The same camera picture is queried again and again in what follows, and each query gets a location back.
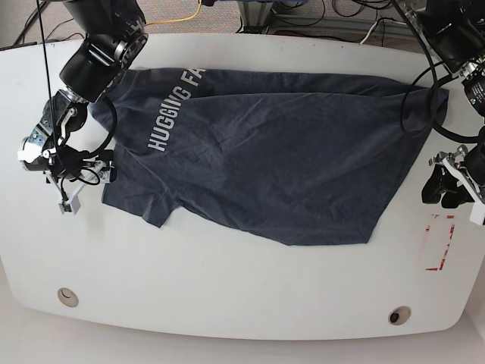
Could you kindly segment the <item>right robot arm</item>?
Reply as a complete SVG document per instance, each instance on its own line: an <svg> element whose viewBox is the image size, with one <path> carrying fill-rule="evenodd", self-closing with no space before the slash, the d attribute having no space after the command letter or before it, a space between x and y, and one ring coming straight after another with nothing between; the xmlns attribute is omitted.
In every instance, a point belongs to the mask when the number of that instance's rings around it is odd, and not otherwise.
<svg viewBox="0 0 485 364"><path fill-rule="evenodd" d="M76 213L85 186L109 184L117 169L108 148L118 117L106 95L145 46L146 19L135 1L66 1L65 8L85 31L85 38L60 72L64 88L48 95L42 118L20 145L17 158L28 171L41 171L58 193L63 213ZM108 135L93 151L67 142L84 126L88 106L100 102L111 117Z"/></svg>

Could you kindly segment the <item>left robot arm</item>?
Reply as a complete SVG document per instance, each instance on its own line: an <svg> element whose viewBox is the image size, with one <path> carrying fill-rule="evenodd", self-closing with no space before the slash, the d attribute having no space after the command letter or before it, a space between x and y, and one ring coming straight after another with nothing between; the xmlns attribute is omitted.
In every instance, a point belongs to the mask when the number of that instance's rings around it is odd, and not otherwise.
<svg viewBox="0 0 485 364"><path fill-rule="evenodd" d="M455 152L438 152L429 161L433 172L421 191L425 204L445 209L472 205L471 222L484 224L484 132L463 136L442 126L444 105L438 93L442 86L462 78L465 96L472 108L484 115L484 3L482 1L395 1L394 8L415 36L432 76L425 109L430 120L417 137L435 130L459 144Z"/></svg>

